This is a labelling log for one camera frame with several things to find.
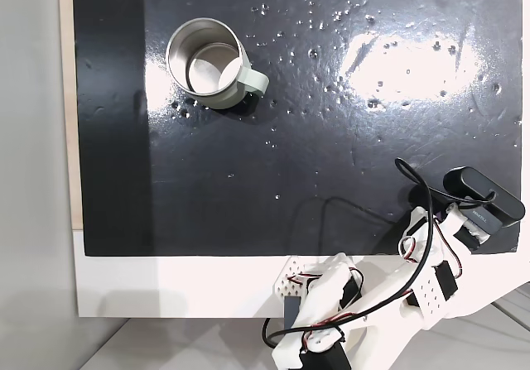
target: white robotic arm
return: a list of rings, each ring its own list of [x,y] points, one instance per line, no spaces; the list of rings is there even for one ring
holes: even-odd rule
[[[396,166],[422,185],[429,199],[428,210],[416,207],[410,213],[398,244],[397,269],[367,288],[364,275],[367,280],[370,275],[362,262],[356,265],[340,253],[306,265],[300,273],[293,271],[285,280],[280,277],[286,291],[288,283],[300,287],[295,292],[301,302],[291,329],[267,336],[264,326],[263,339],[275,347],[272,357],[278,369],[387,370],[414,334],[458,313],[459,296],[473,299],[471,278],[476,279],[479,270],[474,269],[470,249],[524,216],[517,198],[475,169],[463,167],[446,174],[444,185],[452,195],[429,187],[402,159],[396,160]],[[441,223],[434,215],[431,192],[460,202],[446,207]],[[351,286],[356,273],[362,276],[360,282],[354,278],[357,292],[346,297],[345,287]],[[345,300],[349,302],[340,308]],[[270,340],[279,336],[283,338],[278,344]],[[357,350],[349,362],[345,352],[352,348]]]
[[[416,208],[412,212],[411,222],[404,236],[407,236],[407,232],[425,217],[425,210]],[[466,220],[461,216],[460,211],[452,206],[445,222],[440,226],[460,262],[457,262],[451,251],[445,247],[440,236],[436,236],[429,256],[434,258],[435,262],[427,262],[412,285],[411,291],[408,291],[401,299],[385,305],[368,316],[342,324],[340,329],[329,328],[311,333],[299,332],[286,335],[272,351],[277,367],[279,369],[302,368],[301,350],[323,353],[340,341],[344,334],[342,346],[345,351],[358,345],[358,350],[351,362],[352,368],[362,370],[390,368],[414,334],[420,329],[429,329],[449,312],[451,299],[445,301],[434,267],[444,260],[448,261],[455,275],[460,271],[460,264],[465,267],[470,251],[452,235]],[[312,288],[301,302],[300,312],[293,327],[321,324],[327,320],[340,319],[348,313],[361,313],[398,291],[417,267],[413,258],[419,259],[423,255],[426,227],[425,223],[412,235],[416,247],[411,252],[409,261],[403,259],[402,265],[383,283],[371,291],[363,291],[363,295],[358,300],[341,311],[338,311],[339,301],[342,298],[344,285],[351,278],[350,269],[354,267],[354,264],[343,253],[332,257],[325,264],[319,264],[320,269],[323,269],[322,276],[311,283]],[[311,267],[307,268],[309,270],[305,271],[316,274]],[[407,298],[413,292],[417,296],[419,306],[407,303]],[[366,329],[366,335],[362,343],[357,344],[362,334],[358,332],[359,329]]]

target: stainless steel mug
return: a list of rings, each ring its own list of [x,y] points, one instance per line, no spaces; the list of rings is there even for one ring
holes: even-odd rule
[[[196,18],[178,28],[167,45],[167,69],[190,97],[212,109],[263,95],[268,77],[250,67],[238,37],[222,22]]]

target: wooden board edge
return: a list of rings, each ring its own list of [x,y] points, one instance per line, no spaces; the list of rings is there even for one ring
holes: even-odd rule
[[[73,230],[83,229],[81,201],[80,147],[77,120],[75,71],[74,0],[59,0],[60,47],[65,101],[66,151],[70,187],[70,216]]]

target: perforated bracket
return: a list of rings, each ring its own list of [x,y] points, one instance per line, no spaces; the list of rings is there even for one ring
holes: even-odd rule
[[[298,285],[287,279],[290,276],[295,276],[304,272],[305,261],[301,257],[289,257],[280,276],[274,283],[274,294],[278,299],[283,301],[285,296],[301,296],[302,285]]]
[[[429,330],[447,312],[447,302],[436,278],[435,269],[424,268],[412,284],[412,290],[423,314],[423,329]]]

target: mug handle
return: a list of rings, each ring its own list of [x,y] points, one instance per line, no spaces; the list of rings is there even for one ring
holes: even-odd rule
[[[243,66],[239,71],[238,82],[245,85],[245,91],[263,95],[267,90],[268,77],[261,72]]]

